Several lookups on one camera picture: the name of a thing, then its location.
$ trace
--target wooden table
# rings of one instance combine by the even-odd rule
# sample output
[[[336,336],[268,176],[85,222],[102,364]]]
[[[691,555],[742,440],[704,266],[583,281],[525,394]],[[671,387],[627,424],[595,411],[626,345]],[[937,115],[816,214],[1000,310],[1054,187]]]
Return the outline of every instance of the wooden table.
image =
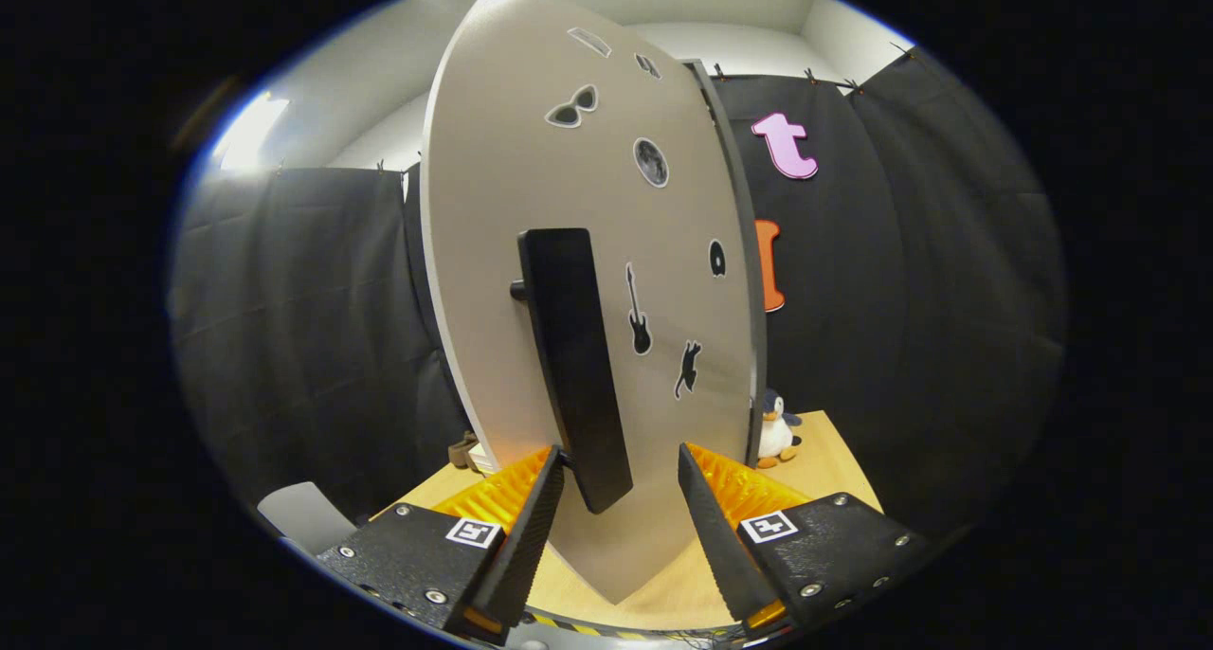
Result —
[[[804,441],[796,458],[758,472],[801,490],[810,498],[847,491],[883,512],[864,471],[826,414],[802,414],[801,418],[804,424],[793,432]],[[446,464],[400,501],[431,508],[480,479],[469,469],[460,471]],[[594,593],[551,546],[546,546],[526,603],[535,610],[563,617],[625,628],[711,628],[734,623],[716,589],[697,538],[666,569],[617,605]]]

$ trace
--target clip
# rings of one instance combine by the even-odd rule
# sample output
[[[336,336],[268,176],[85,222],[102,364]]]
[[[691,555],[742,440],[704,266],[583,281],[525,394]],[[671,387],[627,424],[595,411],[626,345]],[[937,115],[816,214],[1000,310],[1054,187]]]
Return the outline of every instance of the clip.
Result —
[[[889,46],[893,46],[893,49],[900,50],[901,53],[909,55],[910,59],[913,59],[913,53],[910,53],[909,50],[901,49],[901,46],[895,45],[895,42],[893,42],[893,41],[889,41]]]

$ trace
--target yellow black warning tape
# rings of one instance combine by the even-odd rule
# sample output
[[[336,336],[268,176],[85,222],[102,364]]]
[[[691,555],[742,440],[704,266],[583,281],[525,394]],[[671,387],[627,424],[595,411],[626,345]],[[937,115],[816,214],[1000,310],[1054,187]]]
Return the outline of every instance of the yellow black warning tape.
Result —
[[[523,612],[523,623],[541,623],[551,627],[563,628],[586,635],[603,635],[606,638],[626,638],[630,640],[668,640],[671,638],[718,638],[722,642],[745,642],[741,626],[710,628],[702,631],[642,631],[633,628],[606,627],[602,625],[590,626],[582,620],[573,621],[551,612],[539,610],[526,610]]]

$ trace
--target pink letter t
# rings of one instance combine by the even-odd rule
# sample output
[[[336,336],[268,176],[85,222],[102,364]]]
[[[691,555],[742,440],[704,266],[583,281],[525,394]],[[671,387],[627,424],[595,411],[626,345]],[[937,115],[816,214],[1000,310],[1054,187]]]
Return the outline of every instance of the pink letter t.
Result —
[[[814,158],[801,158],[796,139],[805,137],[801,124],[788,124],[782,112],[771,112],[750,127],[756,136],[765,137],[771,162],[776,170],[790,179],[807,179],[818,173],[818,161]]]

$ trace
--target ceiling light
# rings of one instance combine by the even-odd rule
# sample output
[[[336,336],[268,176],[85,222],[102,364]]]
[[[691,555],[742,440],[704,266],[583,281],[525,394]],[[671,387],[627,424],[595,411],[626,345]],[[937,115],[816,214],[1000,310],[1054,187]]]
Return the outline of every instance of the ceiling light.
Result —
[[[252,98],[245,109],[240,110],[232,126],[215,146],[215,156],[222,154],[221,170],[247,170],[257,166],[257,154],[261,143],[269,135],[278,118],[286,110],[290,101],[269,101],[269,92]]]

